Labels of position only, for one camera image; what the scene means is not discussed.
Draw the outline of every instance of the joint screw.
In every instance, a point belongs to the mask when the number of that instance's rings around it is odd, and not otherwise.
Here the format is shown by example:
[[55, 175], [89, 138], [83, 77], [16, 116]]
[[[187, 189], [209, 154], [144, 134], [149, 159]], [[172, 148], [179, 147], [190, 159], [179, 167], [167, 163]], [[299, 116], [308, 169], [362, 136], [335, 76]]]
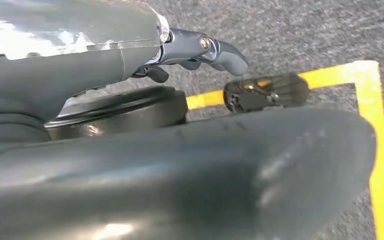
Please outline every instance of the joint screw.
[[201, 48], [204, 50], [209, 50], [211, 46], [211, 41], [206, 35], [202, 35], [199, 40], [199, 44], [201, 44]]

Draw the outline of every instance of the black circular base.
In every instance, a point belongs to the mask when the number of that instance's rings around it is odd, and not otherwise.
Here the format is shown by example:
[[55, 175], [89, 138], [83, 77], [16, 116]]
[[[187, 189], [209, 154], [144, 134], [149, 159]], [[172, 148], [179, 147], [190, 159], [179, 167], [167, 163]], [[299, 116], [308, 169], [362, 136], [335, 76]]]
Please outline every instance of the black circular base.
[[185, 123], [183, 91], [154, 86], [68, 106], [45, 127], [53, 140], [163, 128]]

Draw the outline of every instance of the small black component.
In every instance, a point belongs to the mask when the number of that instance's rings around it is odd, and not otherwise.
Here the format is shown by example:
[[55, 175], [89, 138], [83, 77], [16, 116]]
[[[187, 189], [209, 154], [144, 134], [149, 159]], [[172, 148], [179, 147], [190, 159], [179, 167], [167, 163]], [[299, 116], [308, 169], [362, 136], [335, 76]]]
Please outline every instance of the small black component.
[[306, 103], [308, 83], [296, 74], [231, 81], [224, 87], [224, 103], [233, 113], [266, 107], [297, 107]]
[[45, 127], [53, 140], [143, 131], [185, 123], [183, 91], [153, 86], [64, 108]]
[[167, 82], [170, 75], [159, 66], [147, 66], [139, 68], [131, 77], [134, 79], [149, 77], [154, 82], [163, 84]]

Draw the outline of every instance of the transparent plastic cover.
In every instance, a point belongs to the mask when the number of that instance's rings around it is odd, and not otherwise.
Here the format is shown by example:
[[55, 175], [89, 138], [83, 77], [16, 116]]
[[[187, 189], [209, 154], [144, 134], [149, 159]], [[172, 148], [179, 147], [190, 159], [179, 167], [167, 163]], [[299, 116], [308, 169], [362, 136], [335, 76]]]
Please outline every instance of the transparent plastic cover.
[[167, 20], [134, 0], [0, 0], [0, 55], [17, 60], [156, 47]]

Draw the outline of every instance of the yellow floor line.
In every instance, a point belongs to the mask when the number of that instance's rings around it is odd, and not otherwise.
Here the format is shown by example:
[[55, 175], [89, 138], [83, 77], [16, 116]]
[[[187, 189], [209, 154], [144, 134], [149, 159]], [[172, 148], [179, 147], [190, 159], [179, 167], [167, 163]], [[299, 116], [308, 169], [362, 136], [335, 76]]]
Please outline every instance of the yellow floor line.
[[379, 66], [375, 61], [361, 65], [355, 78], [355, 90], [360, 115], [375, 129], [377, 140], [376, 162], [370, 178], [370, 195], [378, 240], [384, 240], [384, 100]]
[[[370, 196], [378, 240], [384, 240], [384, 103], [376, 61], [356, 61], [349, 64], [301, 73], [311, 89], [355, 83], [360, 115], [376, 132], [376, 162], [370, 178]], [[189, 109], [223, 105], [223, 91], [212, 91], [187, 98]]]

